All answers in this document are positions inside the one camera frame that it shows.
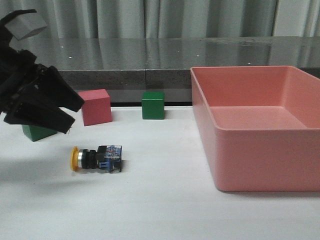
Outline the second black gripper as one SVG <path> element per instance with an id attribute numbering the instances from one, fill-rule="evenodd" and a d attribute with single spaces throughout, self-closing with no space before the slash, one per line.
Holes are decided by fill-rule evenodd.
<path id="1" fill-rule="evenodd" d="M 32 125 L 65 134 L 75 119 L 60 107 L 77 112 L 84 100 L 55 67 L 35 64 L 33 53 L 10 47 L 13 37 L 29 38 L 46 27 L 45 23 L 0 25 L 0 111 L 10 125 Z"/>

